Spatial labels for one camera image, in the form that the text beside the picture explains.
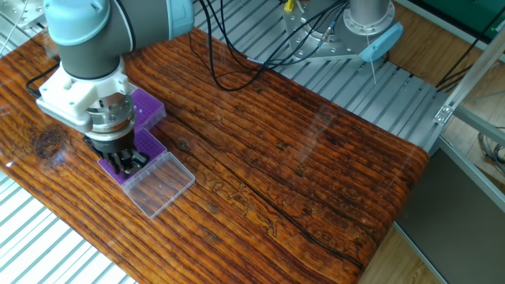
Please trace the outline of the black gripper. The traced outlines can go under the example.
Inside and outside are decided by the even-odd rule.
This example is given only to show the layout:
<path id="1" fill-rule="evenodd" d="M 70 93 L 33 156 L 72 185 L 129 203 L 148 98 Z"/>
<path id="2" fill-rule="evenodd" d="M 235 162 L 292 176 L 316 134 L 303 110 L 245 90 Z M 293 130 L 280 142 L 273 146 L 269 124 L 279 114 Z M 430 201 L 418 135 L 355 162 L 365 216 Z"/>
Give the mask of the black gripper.
<path id="1" fill-rule="evenodd" d="M 88 136 L 84 137 L 84 142 L 98 155 L 100 159 L 105 159 L 114 169 L 116 174 L 122 174 L 125 178 L 142 170 L 149 162 L 147 154 L 135 150 L 134 132 L 114 140 L 94 140 Z"/>

